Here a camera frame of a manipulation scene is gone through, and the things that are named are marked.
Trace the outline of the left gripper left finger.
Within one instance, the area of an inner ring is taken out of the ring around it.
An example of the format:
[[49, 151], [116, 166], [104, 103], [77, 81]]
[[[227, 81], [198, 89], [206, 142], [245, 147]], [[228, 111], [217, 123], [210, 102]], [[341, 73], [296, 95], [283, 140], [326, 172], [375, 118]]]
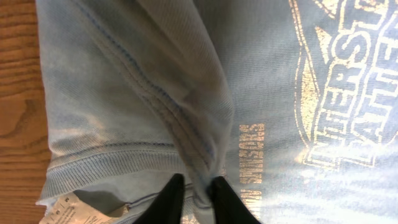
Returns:
[[149, 208], [133, 224], [180, 224], [184, 192], [184, 176], [174, 174]]

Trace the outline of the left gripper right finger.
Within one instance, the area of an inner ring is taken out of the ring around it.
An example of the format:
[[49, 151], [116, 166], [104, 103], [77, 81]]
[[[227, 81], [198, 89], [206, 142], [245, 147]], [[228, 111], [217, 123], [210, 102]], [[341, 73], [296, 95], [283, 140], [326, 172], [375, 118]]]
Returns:
[[215, 177], [207, 188], [216, 224], [260, 224], [236, 195], [226, 179]]

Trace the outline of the light blue printed t-shirt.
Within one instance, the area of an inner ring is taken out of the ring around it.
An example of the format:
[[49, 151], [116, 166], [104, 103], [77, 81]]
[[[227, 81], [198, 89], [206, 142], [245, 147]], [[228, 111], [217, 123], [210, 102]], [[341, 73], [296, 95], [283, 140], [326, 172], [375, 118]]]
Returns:
[[397, 222], [397, 2], [37, 1], [52, 153], [39, 205], [136, 220], [175, 173], [213, 223]]

